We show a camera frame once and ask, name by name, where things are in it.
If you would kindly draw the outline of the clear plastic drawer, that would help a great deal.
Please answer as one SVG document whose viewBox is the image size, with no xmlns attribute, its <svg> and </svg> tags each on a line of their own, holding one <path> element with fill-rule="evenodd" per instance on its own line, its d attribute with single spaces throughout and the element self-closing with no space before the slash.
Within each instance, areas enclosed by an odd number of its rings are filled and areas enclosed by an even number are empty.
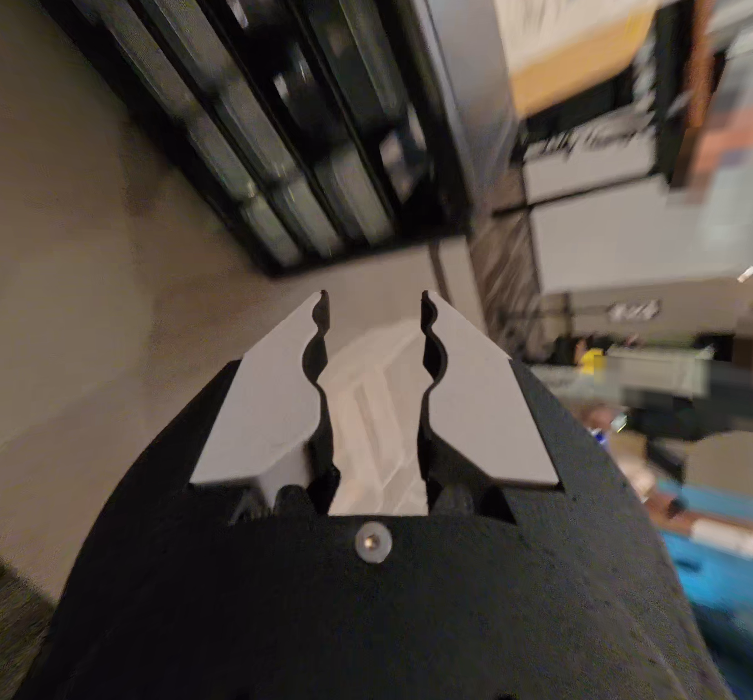
<svg viewBox="0 0 753 700">
<path fill-rule="evenodd" d="M 417 318 L 369 329 L 330 360 L 319 379 L 340 483 L 334 516 L 425 516 L 417 437 L 425 337 Z"/>
</svg>

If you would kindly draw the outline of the blue object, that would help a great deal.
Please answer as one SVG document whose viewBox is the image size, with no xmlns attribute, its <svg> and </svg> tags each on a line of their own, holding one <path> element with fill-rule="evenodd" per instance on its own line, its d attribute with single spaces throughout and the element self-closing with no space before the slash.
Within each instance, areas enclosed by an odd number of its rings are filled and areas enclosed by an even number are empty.
<svg viewBox="0 0 753 700">
<path fill-rule="evenodd" d="M 672 481 L 658 488 L 687 511 L 752 520 L 751 497 Z M 679 534 L 664 533 L 664 540 L 711 655 L 730 684 L 751 685 L 751 558 Z"/>
</svg>

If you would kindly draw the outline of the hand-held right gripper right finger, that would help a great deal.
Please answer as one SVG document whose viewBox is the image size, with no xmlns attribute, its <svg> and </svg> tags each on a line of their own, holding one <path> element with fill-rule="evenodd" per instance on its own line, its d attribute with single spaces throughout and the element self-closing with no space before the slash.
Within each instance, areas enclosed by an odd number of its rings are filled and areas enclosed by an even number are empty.
<svg viewBox="0 0 753 700">
<path fill-rule="evenodd" d="M 429 503 L 449 487 L 466 489 L 475 504 L 504 487 L 560 488 L 507 353 L 433 291 L 422 293 L 420 324 L 431 384 L 418 459 Z"/>
</svg>

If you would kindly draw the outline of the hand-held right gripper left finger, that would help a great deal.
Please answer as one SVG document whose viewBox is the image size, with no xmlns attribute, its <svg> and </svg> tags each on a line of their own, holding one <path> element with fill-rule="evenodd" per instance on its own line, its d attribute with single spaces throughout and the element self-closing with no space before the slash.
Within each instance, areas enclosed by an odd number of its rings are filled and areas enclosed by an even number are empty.
<svg viewBox="0 0 753 700">
<path fill-rule="evenodd" d="M 318 291 L 240 359 L 190 478 L 197 488 L 250 490 L 272 511 L 279 493 L 301 488 L 327 515 L 340 484 L 327 397 L 330 301 Z"/>
</svg>

